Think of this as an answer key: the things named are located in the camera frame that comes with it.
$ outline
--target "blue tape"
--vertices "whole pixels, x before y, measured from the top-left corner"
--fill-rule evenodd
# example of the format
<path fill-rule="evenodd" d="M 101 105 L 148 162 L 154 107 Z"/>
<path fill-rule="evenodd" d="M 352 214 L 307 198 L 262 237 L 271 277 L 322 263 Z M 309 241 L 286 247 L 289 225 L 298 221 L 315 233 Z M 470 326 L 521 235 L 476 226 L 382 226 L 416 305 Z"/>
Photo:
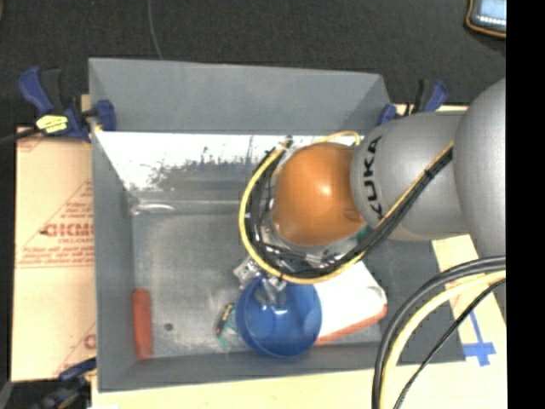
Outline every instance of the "blue tape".
<path fill-rule="evenodd" d="M 475 312 L 469 314 L 469 317 L 471 318 L 471 322 L 473 323 L 475 335 L 477 336 L 477 342 L 462 344 L 463 353 L 466 357 L 475 356 L 477 358 L 477 361 L 479 362 L 479 366 L 488 366 L 491 364 L 488 356 L 491 354 L 496 354 L 496 349 L 494 349 L 493 343 L 485 343 L 483 341 Z"/>

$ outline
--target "white cable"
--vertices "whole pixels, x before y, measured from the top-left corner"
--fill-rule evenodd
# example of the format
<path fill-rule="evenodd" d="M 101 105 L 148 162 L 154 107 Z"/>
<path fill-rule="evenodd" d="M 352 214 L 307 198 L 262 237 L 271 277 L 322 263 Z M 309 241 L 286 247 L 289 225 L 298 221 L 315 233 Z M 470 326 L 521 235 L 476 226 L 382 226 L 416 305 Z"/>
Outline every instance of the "white cable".
<path fill-rule="evenodd" d="M 161 53 L 161 48 L 159 47 L 159 41 L 157 40 L 157 35 L 155 34 L 155 26 L 153 25 L 152 0 L 147 0 L 147 20 L 150 25 L 150 33 L 152 34 L 152 40 L 153 40 L 153 45 L 155 46 L 155 51 L 157 52 L 159 59 L 163 60 L 163 53 Z"/>

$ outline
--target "cardboard sheet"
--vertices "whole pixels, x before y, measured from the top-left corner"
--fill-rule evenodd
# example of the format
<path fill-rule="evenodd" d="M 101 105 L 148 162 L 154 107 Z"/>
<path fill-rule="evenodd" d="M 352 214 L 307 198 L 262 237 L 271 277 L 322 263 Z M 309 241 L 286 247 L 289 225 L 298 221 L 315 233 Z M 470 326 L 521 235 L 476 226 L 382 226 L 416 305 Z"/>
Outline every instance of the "cardboard sheet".
<path fill-rule="evenodd" d="M 95 355 L 90 145 L 17 145 L 12 380 L 56 377 Z"/>

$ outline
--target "cable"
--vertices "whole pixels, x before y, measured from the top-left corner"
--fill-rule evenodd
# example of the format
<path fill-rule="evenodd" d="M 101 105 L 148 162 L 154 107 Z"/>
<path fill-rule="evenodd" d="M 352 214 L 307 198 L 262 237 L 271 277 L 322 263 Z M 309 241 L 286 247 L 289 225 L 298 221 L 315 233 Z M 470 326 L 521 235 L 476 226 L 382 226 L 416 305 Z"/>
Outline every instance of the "cable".
<path fill-rule="evenodd" d="M 429 364 L 430 360 L 433 358 L 433 356 L 445 345 L 446 341 L 449 339 L 449 337 L 454 333 L 454 331 L 460 326 L 460 324 L 467 318 L 469 314 L 491 293 L 493 292 L 498 286 L 503 285 L 505 283 L 505 279 L 501 279 L 497 281 L 496 283 L 490 285 L 488 288 L 483 290 L 478 296 L 475 297 L 475 299 L 464 309 L 464 311 L 458 316 L 456 321 L 447 329 L 447 331 L 444 333 L 444 335 L 437 341 L 437 343 L 433 346 L 432 350 L 427 354 L 427 356 L 424 358 L 416 372 L 410 377 L 409 381 L 405 384 L 403 389 L 401 390 L 401 393 L 399 394 L 398 399 L 395 402 L 395 405 L 393 406 L 393 409 L 399 409 L 401 405 L 403 404 L 404 398 L 409 392 L 410 387 L 412 384 L 416 381 L 416 378 L 418 375 L 423 371 L 423 369 Z"/>
<path fill-rule="evenodd" d="M 252 202 L 252 207 L 254 208 L 250 213 L 250 226 L 254 230 L 254 233 L 259 232 L 257 226 L 257 220 L 255 217 L 255 203 L 259 199 L 253 194 L 255 191 L 254 188 L 257 187 L 260 180 L 265 176 L 268 171 L 270 171 L 276 161 L 281 155 L 284 154 L 284 147 L 271 151 L 265 159 L 263 159 L 260 166 L 256 169 L 254 175 L 250 178 L 246 188 L 244 189 L 243 196 L 241 198 L 240 210 L 238 213 L 238 228 L 240 231 L 240 236 L 243 241 L 243 245 L 252 257 L 252 259 L 259 265 L 262 269 L 279 277 L 280 279 L 285 279 L 289 282 L 299 284 L 299 285 L 312 285 L 314 283 L 326 281 L 332 279 L 338 274 L 342 273 L 354 263 L 359 262 L 362 257 L 371 251 L 374 247 L 379 245 L 400 223 L 403 216 L 407 213 L 410 207 L 415 203 L 418 196 L 421 194 L 425 186 L 447 165 L 452 159 L 452 148 L 454 142 L 451 141 L 443 149 L 443 151 L 430 163 L 430 165 L 413 181 L 409 188 L 403 193 L 403 195 L 395 202 L 395 204 L 390 208 L 387 214 L 379 221 L 376 225 L 375 230 L 371 232 L 370 235 L 365 236 L 362 239 L 361 244 L 357 245 L 351 252 L 348 252 L 344 257 L 340 258 L 335 264 L 331 264 L 326 268 L 307 268 L 302 271 L 287 274 L 283 272 L 280 267 L 275 267 L 270 262 L 267 262 L 267 253 L 263 252 L 261 244 L 261 237 L 257 239 L 255 236 L 251 238 L 247 229 L 245 216 L 248 212 L 248 206 Z M 262 251 L 262 254 L 265 255 L 265 259 L 260 255 L 258 251 Z"/>
<path fill-rule="evenodd" d="M 430 315 L 441 304 L 450 300 L 453 297 L 459 296 L 464 291 L 471 290 L 485 283 L 495 283 L 500 279 L 505 279 L 505 275 L 505 271 L 497 271 L 492 274 L 486 274 L 481 275 L 477 278 L 471 278 L 470 280 L 465 279 L 459 285 L 453 286 L 443 292 L 440 292 L 437 296 L 429 300 L 426 304 L 424 304 L 424 306 L 419 308 L 411 316 L 410 320 L 407 321 L 401 332 L 397 335 L 389 351 L 387 362 L 382 372 L 380 408 L 388 407 L 386 398 L 388 397 L 388 390 L 390 386 L 389 378 L 391 377 L 391 375 L 389 374 L 389 372 L 397 365 L 399 357 L 403 352 L 404 346 L 407 344 L 407 341 L 409 340 L 412 333 L 427 318 L 427 316 Z"/>
<path fill-rule="evenodd" d="M 155 34 L 155 26 L 153 25 L 152 0 L 147 0 L 147 21 L 150 25 L 150 33 L 152 34 L 153 46 L 155 47 L 155 51 L 157 52 L 159 59 L 163 60 L 163 53 L 161 53 L 159 41 L 157 40 L 157 35 Z"/>
<path fill-rule="evenodd" d="M 0 137 L 0 146 L 3 146 L 4 144 L 9 144 L 10 142 L 18 141 L 22 138 L 26 138 L 27 136 L 35 135 L 36 133 L 40 133 L 40 129 L 27 129 L 22 130 L 21 132 L 12 133 L 11 135 L 6 135 Z"/>
<path fill-rule="evenodd" d="M 404 322 L 405 317 L 410 314 L 411 310 L 431 291 L 443 288 L 445 284 L 451 281 L 475 274 L 502 271 L 505 267 L 505 256 L 486 257 L 456 265 L 455 267 L 432 277 L 405 301 L 391 318 L 377 350 L 371 396 L 371 407 L 373 409 L 378 409 L 380 407 L 383 371 L 391 342 L 394 339 L 394 335 L 399 326 Z"/>

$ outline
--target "blue clamp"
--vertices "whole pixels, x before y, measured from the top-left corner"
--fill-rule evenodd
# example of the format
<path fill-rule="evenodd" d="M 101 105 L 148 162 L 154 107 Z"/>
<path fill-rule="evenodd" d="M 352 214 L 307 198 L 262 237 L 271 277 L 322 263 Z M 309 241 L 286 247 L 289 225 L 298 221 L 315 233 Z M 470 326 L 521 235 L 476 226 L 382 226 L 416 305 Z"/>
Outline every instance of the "blue clamp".
<path fill-rule="evenodd" d="M 412 113 L 437 111 L 447 95 L 448 90 L 440 80 L 422 80 Z"/>
<path fill-rule="evenodd" d="M 378 125 L 382 126 L 383 124 L 389 123 L 394 118 L 396 118 L 397 109 L 392 103 L 387 103 L 381 111 L 381 115 L 378 118 Z"/>
<path fill-rule="evenodd" d="M 88 117 L 98 117 L 103 130 L 116 129 L 116 114 L 108 100 L 98 101 L 94 108 L 86 112 L 79 111 L 74 104 L 63 106 L 60 101 L 59 76 L 58 70 L 48 70 L 41 74 L 39 67 L 34 66 L 18 80 L 21 94 L 37 109 L 36 127 L 44 135 L 90 142 L 91 130 L 86 121 Z"/>
<path fill-rule="evenodd" d="M 83 376 L 96 368 L 96 358 L 84 360 L 59 375 L 60 387 L 47 394 L 31 409 L 66 409 L 80 396 L 89 393 L 89 382 Z"/>

